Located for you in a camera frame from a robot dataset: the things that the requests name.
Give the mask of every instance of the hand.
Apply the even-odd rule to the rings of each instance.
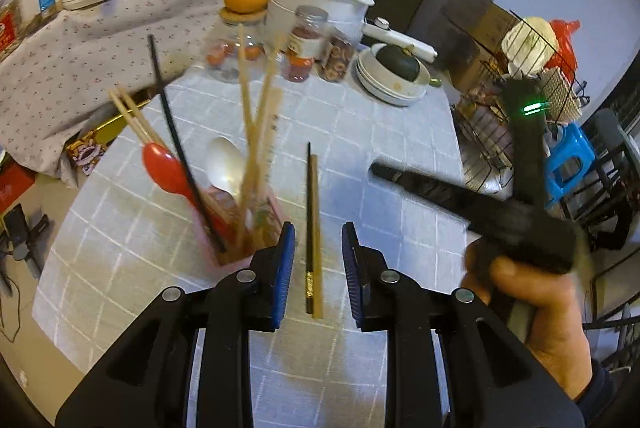
[[[466,249],[467,274],[461,286],[489,303],[490,291],[472,272],[481,242],[479,239]],[[538,308],[526,347],[575,400],[591,381],[591,354],[582,331],[574,275],[553,275],[529,264],[497,257],[489,268],[489,276],[503,293]]]

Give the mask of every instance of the jar label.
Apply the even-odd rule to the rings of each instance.
[[[12,13],[6,12],[0,18],[0,51],[9,47],[15,40],[15,28]]]
[[[292,50],[298,58],[315,58],[320,56],[322,52],[322,43],[324,37],[318,38],[301,38],[297,34],[289,35],[289,49]]]

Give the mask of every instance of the sleeve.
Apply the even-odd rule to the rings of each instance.
[[[593,377],[580,399],[576,401],[584,417],[585,426],[591,424],[599,416],[615,394],[613,379],[601,364],[596,360],[591,360],[591,369]]]

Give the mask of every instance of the white tiled tablecloth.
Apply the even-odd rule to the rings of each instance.
[[[381,250],[389,267],[424,287],[448,293],[457,286],[464,224],[367,176],[370,162],[382,156],[460,180],[447,98],[428,88],[419,104],[399,109],[374,100],[351,78],[342,84],[316,77],[303,84],[278,79],[278,84],[285,98],[271,185],[295,225],[298,249],[282,327],[275,334],[251,334],[255,424],[382,426],[386,336],[356,331],[340,228],[353,221],[363,245]],[[252,83],[253,102],[260,87]],[[245,148],[239,88],[194,72],[168,92],[194,175],[204,183],[212,137],[224,135]],[[156,98],[144,112],[170,144],[159,109]],[[322,321],[306,315],[303,299],[307,141],[319,156],[321,173]],[[33,316],[56,347],[87,372],[162,289],[178,285],[195,291],[221,277],[200,254],[189,204],[149,179],[140,145],[127,129],[66,217]]]

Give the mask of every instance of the black chopstick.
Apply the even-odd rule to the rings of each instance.
[[[171,113],[171,108],[169,107],[169,100],[166,98],[166,93],[164,92],[164,82],[162,81],[162,73],[160,72],[160,65],[158,63],[158,53],[156,52],[156,42],[154,36],[152,34],[147,36],[148,45],[149,45],[149,53],[151,53],[151,63],[154,68],[154,77],[156,78],[156,89],[160,95],[160,101],[162,102],[162,110],[164,111],[164,119],[166,120],[167,128],[169,128],[169,133],[171,134],[171,139],[174,142],[175,151],[178,153],[178,159],[180,159],[180,163],[182,163],[182,167],[184,168],[184,173],[187,176],[187,182],[189,183],[189,189],[193,194],[193,198],[196,202],[196,209],[200,213],[202,217],[202,226],[204,227],[205,233],[209,238],[209,242],[211,246],[213,246],[219,253],[224,253],[226,251],[225,244],[220,239],[220,236],[213,229],[213,225],[209,220],[209,215],[207,214],[207,209],[204,206],[204,202],[202,201],[202,197],[200,196],[200,192],[198,190],[198,186],[196,185],[195,180],[193,179],[193,174],[191,173],[191,169],[189,168],[189,164],[187,163],[187,158],[182,150],[182,144],[180,142],[180,137],[178,137],[178,131],[175,128],[174,117]]]

